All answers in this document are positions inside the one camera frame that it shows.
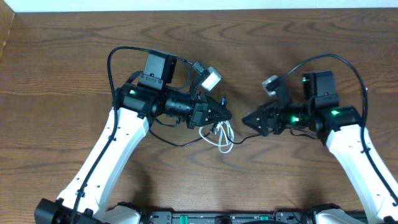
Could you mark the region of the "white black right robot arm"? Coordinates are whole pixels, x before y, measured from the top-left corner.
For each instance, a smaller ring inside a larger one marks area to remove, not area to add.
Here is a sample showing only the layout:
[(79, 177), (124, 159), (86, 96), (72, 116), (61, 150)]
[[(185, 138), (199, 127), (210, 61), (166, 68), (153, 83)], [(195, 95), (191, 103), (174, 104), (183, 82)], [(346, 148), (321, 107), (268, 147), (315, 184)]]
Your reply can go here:
[(377, 153), (354, 106), (339, 106), (331, 71), (303, 74), (306, 103), (293, 103), (281, 77), (263, 82), (268, 102), (242, 119), (262, 136), (308, 128), (341, 164), (364, 208), (368, 223), (397, 223), (397, 181)]

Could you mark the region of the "black USB cable blue plug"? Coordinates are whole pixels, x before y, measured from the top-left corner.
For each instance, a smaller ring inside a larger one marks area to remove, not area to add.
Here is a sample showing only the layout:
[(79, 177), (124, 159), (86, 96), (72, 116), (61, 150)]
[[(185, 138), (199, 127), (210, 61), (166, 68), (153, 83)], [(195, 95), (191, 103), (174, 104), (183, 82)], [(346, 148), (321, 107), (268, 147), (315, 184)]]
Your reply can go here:
[[(227, 104), (226, 93), (224, 93), (224, 95), (223, 95), (223, 97), (221, 99), (221, 105), (225, 108), (226, 104)], [(213, 134), (216, 134), (218, 132), (217, 126), (218, 126), (218, 123), (214, 123), (213, 124), (213, 127), (212, 127)]]

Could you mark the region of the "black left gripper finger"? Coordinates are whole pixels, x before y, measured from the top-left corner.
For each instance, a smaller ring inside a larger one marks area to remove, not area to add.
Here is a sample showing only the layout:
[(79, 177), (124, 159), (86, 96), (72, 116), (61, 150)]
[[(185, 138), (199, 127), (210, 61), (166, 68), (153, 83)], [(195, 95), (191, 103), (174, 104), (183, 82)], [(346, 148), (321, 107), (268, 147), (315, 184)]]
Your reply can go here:
[(232, 115), (229, 114), (227, 116), (222, 116), (222, 117), (206, 117), (202, 122), (201, 122), (201, 126), (207, 126), (210, 124), (214, 124), (214, 123), (219, 123), (222, 121), (229, 121), (232, 118)]
[(208, 117), (209, 118), (232, 118), (230, 110), (226, 109), (221, 103), (208, 97)]

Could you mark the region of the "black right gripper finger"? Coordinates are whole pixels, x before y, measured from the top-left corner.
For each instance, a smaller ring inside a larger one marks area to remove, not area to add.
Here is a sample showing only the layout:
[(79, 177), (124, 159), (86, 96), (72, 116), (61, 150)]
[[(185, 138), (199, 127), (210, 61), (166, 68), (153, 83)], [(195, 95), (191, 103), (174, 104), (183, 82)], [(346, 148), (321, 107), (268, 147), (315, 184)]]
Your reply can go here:
[(258, 107), (258, 109), (242, 119), (244, 124), (267, 124), (267, 108)]
[(264, 126), (263, 124), (254, 124), (254, 123), (249, 123), (247, 124), (247, 126), (255, 130), (259, 135), (267, 136), (267, 126)]

